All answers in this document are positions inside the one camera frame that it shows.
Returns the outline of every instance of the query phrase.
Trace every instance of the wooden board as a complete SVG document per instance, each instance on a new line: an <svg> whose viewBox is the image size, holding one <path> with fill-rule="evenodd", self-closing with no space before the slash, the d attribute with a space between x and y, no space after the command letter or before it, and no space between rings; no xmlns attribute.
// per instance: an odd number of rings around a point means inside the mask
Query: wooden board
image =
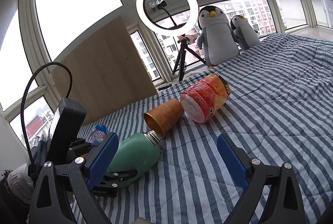
<svg viewBox="0 0 333 224"><path fill-rule="evenodd" d="M79 101L87 111L84 124L156 94L120 17L84 40L61 63L73 75L70 98ZM69 86L67 72L55 67L52 77L64 97Z"/></svg>

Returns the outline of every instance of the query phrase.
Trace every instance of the ring light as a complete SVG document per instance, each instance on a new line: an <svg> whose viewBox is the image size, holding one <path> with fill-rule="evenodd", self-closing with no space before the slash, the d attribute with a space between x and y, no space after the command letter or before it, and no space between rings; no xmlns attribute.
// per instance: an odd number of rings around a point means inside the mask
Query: ring light
<svg viewBox="0 0 333 224"><path fill-rule="evenodd" d="M175 30L159 28L152 23L144 12L144 0L137 0L137 12L142 22L152 31L163 36L183 35L194 27L199 16L199 6L197 0L187 0L187 2L189 3L189 9L191 11L189 20L184 26Z"/></svg>

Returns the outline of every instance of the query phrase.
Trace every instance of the tripod leg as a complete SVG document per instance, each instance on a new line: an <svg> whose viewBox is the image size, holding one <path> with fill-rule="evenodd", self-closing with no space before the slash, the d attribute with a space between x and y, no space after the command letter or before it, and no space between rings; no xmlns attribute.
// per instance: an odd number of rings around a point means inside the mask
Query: tripod leg
<svg viewBox="0 0 333 224"><path fill-rule="evenodd" d="M179 82L183 80L185 75L185 56L186 56L186 50L181 49L179 51L180 53L180 64L179 64Z"/></svg>
<svg viewBox="0 0 333 224"><path fill-rule="evenodd" d="M173 75L177 71L179 61L180 61L180 51L178 52L178 56L177 56L176 62L174 63L174 70L172 71Z"/></svg>
<svg viewBox="0 0 333 224"><path fill-rule="evenodd" d="M206 61L196 52L194 52L191 48L186 47L186 50L189 51L192 55L194 55L198 60L200 60L202 63L204 63L207 66Z"/></svg>

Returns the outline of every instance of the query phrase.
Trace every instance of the striped bedsheet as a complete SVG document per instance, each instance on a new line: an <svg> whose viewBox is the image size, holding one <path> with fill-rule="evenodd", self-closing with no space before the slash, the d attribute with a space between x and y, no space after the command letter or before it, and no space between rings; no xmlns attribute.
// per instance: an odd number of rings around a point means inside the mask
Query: striped bedsheet
<svg viewBox="0 0 333 224"><path fill-rule="evenodd" d="M264 164L290 162L295 170L307 223L316 223L333 190L333 42L273 34L236 58L202 72L83 126L105 124L120 141L146 131L143 113L179 99L209 73L222 75L232 89L229 101L205 124L186 115L166 136L157 164L140 180L98 201L112 223L141 216L154 223L222 223L242 190L221 159L216 140L227 132L236 146ZM269 189L265 187L251 223L257 223ZM72 209L84 223L76 203Z"/></svg>

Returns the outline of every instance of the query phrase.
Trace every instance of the metal screw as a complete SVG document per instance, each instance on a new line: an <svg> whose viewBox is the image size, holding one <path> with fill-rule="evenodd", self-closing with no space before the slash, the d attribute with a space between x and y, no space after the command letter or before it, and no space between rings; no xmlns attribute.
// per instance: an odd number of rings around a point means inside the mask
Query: metal screw
<svg viewBox="0 0 333 224"><path fill-rule="evenodd" d="M291 164L290 163L284 163L284 167L286 169L291 169Z"/></svg>
<svg viewBox="0 0 333 224"><path fill-rule="evenodd" d="M83 157L78 157L77 159L75 159L75 163L77 164L81 164L84 161Z"/></svg>
<svg viewBox="0 0 333 224"><path fill-rule="evenodd" d="M45 162L44 167L49 168L51 167L52 163L50 161Z"/></svg>
<svg viewBox="0 0 333 224"><path fill-rule="evenodd" d="M257 159L257 158L253 158L253 159L251 160L251 162L252 162L252 164L254 164L254 165L258 165L258 164L260 164L260 160Z"/></svg>

